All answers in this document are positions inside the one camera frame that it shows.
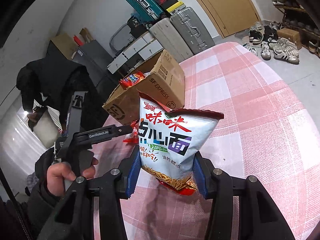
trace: teal suitcase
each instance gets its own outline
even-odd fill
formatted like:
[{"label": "teal suitcase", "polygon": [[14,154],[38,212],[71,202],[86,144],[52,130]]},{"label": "teal suitcase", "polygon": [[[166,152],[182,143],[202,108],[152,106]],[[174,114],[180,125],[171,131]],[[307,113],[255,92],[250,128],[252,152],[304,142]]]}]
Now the teal suitcase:
[{"label": "teal suitcase", "polygon": [[142,22],[158,21],[161,14],[164,14],[162,8],[155,0],[126,0],[141,16]]}]

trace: white drawer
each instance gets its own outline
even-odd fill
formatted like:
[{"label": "white drawer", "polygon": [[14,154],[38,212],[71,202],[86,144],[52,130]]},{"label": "white drawer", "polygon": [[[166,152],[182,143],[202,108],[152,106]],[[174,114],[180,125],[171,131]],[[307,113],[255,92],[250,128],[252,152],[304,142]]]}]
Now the white drawer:
[{"label": "white drawer", "polygon": [[113,74],[116,72],[125,62],[127,58],[121,53],[114,61],[108,65],[108,70]]},{"label": "white drawer", "polygon": [[144,34],[143,36],[142,36],[142,38],[146,41],[146,43],[148,44],[148,43],[150,43],[153,39],[154,39],[154,37],[152,36],[152,34],[151,33],[146,33],[146,34]]},{"label": "white drawer", "polygon": [[139,50],[141,50],[146,45],[147,45],[146,41],[141,37],[137,39],[134,43],[132,43],[127,49],[125,49],[123,54],[127,58],[131,58],[134,54],[139,52]]},{"label": "white drawer", "polygon": [[156,54],[159,50],[163,49],[159,41],[154,40],[149,45],[144,47],[140,52],[140,56],[146,60],[147,58],[151,57],[152,55]]}]

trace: suitcase handle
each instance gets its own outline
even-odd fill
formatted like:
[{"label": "suitcase handle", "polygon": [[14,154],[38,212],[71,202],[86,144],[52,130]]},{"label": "suitcase handle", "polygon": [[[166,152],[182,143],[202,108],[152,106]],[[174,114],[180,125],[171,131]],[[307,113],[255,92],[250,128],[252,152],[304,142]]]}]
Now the suitcase handle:
[{"label": "suitcase handle", "polygon": [[191,36],[194,36],[194,35],[196,35],[196,36],[200,36],[200,31],[199,31],[199,29],[197,28],[197,27],[191,27],[192,29],[194,29],[194,30],[196,30],[196,33],[195,34],[192,34]]},{"label": "suitcase handle", "polygon": [[150,7],[150,4],[146,0],[140,0],[139,3],[145,8],[148,9]]}]

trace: cardboard box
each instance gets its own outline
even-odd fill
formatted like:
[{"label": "cardboard box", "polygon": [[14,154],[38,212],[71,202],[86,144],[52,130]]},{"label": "cardboard box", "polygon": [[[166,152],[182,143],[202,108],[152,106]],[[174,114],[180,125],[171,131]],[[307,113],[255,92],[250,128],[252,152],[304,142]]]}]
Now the cardboard box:
[{"label": "cardboard box", "polygon": [[72,60],[72,55],[77,51],[79,46],[68,34],[62,33],[51,39],[53,44],[60,52],[69,60]]},{"label": "cardboard box", "polygon": [[277,34],[278,34],[279,38],[286,38],[286,39],[290,38],[291,42],[297,43],[298,49],[302,48],[299,32],[284,28],[284,29],[277,31]]},{"label": "cardboard box", "polygon": [[103,105],[103,108],[121,124],[131,124],[139,119],[138,91],[146,93],[171,109],[184,106],[184,72],[165,49],[146,60],[129,75],[137,71],[150,72],[150,75],[126,90],[120,85],[117,86]]}]

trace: blue gripper pad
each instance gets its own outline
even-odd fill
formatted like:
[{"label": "blue gripper pad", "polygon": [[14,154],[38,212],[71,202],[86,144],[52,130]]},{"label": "blue gripper pad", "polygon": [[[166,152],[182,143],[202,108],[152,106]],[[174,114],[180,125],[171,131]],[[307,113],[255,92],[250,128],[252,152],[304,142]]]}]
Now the blue gripper pad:
[{"label": "blue gripper pad", "polygon": [[140,169],[141,169],[141,159],[140,159],[140,152],[138,152],[133,160],[133,163],[128,175],[128,184],[127,184],[127,189],[125,191],[125,194],[128,198],[130,198],[131,195],[134,193],[134,190],[137,185]]},{"label": "blue gripper pad", "polygon": [[192,172],[198,187],[198,191],[200,192],[200,194],[203,196],[204,199],[208,199],[209,194],[206,188],[205,176],[196,155],[195,155],[195,158],[193,159]]}]

